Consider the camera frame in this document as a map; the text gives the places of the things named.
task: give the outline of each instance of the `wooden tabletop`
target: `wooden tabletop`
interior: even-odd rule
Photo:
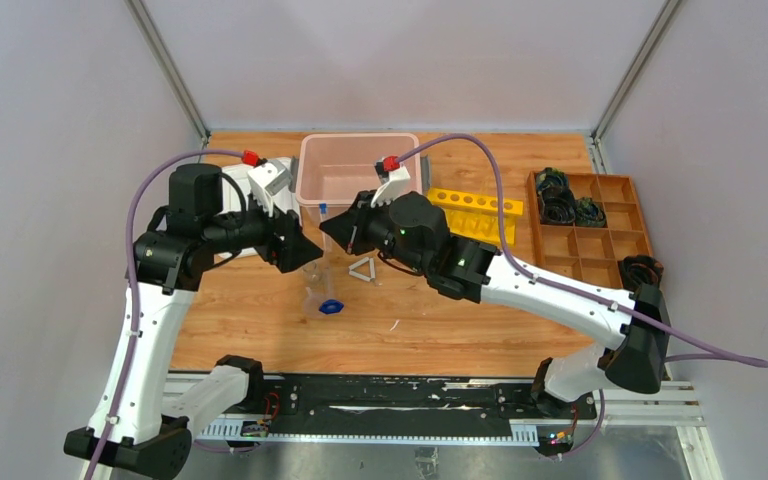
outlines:
[[[261,157],[297,156],[307,133],[214,133],[210,148],[249,149]],[[417,134],[420,142],[438,133]],[[591,172],[584,140],[565,134],[481,134],[496,156],[506,198],[525,200],[528,172],[554,166]],[[487,159],[474,145],[451,141],[427,150],[432,186],[494,195]],[[208,157],[228,165],[230,157]],[[517,222],[514,254],[534,260],[528,215]],[[305,234],[321,244],[321,233]],[[184,321],[171,368],[209,370],[226,354],[263,362],[269,372],[387,373],[421,375],[533,376],[549,356],[588,344],[574,330],[531,313],[454,301],[424,278],[376,263],[378,286],[350,277],[358,257],[329,254],[336,315],[307,318],[302,273],[280,274],[259,257],[247,257],[205,274]]]

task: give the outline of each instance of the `red cable connector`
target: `red cable connector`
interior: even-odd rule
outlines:
[[[251,150],[243,150],[243,156],[241,160],[243,161],[243,163],[245,163],[250,167],[256,167],[257,162],[260,160],[260,157],[256,153],[252,152]]]
[[[393,155],[384,159],[383,166],[385,172],[392,172],[393,170],[399,168],[399,164],[396,162],[397,158],[399,157]]]

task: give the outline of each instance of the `white wall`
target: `white wall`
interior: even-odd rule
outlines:
[[[635,178],[674,324],[768,359],[768,2],[686,2],[606,144]],[[725,478],[768,478],[768,370],[675,369]]]
[[[148,0],[214,129],[585,129],[663,0]]]
[[[76,478],[63,439],[121,328],[127,204],[195,146],[124,2],[0,1],[0,479]]]

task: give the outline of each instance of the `wooden organizer box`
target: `wooden organizer box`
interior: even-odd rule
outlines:
[[[653,256],[631,178],[567,174],[576,199],[592,197],[605,210],[607,225],[593,228],[541,224],[537,173],[531,172],[526,184],[537,266],[593,285],[622,288],[617,261],[629,255]]]

